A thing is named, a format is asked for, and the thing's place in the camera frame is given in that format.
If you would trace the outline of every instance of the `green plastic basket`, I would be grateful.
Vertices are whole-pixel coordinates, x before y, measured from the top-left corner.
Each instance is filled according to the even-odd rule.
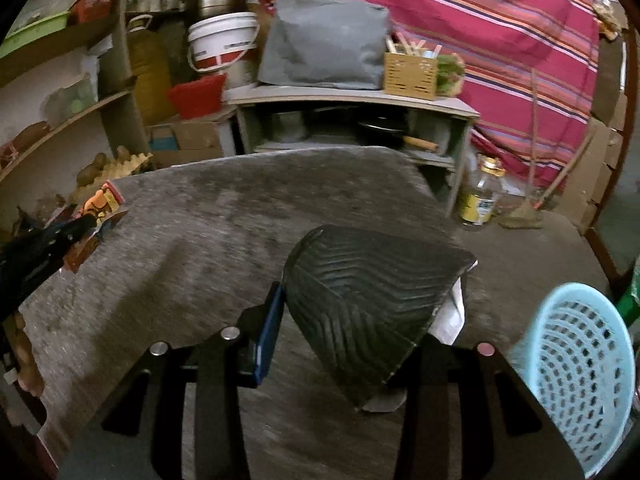
[[[66,27],[66,19],[70,12],[65,10],[52,16],[47,16],[37,22],[31,23],[26,27],[19,28],[13,34],[4,38],[2,44],[0,44],[0,57],[4,57],[10,54],[14,50],[18,50],[20,47],[25,46],[31,41],[35,41],[48,34],[53,34]]]

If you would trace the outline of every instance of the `metal bolt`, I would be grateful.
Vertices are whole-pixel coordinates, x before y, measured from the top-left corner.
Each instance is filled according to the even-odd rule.
[[[168,349],[169,349],[169,345],[164,341],[158,341],[157,343],[153,343],[149,347],[149,351],[151,352],[151,355],[155,355],[155,356],[166,354],[166,351]]]
[[[240,329],[237,326],[227,326],[220,331],[220,335],[225,341],[233,341],[240,335]]]
[[[491,357],[495,353],[495,348],[491,343],[480,343],[476,349],[484,357]]]

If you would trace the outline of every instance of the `yellow label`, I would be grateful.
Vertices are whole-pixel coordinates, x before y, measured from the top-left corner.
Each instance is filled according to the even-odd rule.
[[[460,201],[460,218],[475,225],[482,225],[491,219],[494,212],[495,200],[480,198],[474,194],[462,197]]]

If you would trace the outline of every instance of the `green object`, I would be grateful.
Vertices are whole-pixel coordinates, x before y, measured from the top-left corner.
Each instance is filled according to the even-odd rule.
[[[622,316],[627,326],[631,326],[640,317],[640,300],[638,299],[640,286],[640,258],[636,260],[634,275],[631,278],[631,285],[626,290],[622,298],[616,305],[616,310]]]
[[[66,27],[66,19],[70,12],[65,10],[52,16],[47,16],[26,27],[19,28],[13,34],[9,34],[0,44],[0,57],[10,54],[14,50],[25,46],[31,41],[36,41],[43,36],[48,36]]]

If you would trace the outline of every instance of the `pink striped cloth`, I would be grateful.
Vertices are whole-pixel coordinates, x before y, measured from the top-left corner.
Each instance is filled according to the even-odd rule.
[[[396,30],[463,57],[460,98],[482,115],[474,143],[483,152],[526,176],[535,68],[536,185],[548,185],[572,158],[585,134],[598,67],[593,0],[367,1],[388,7]]]

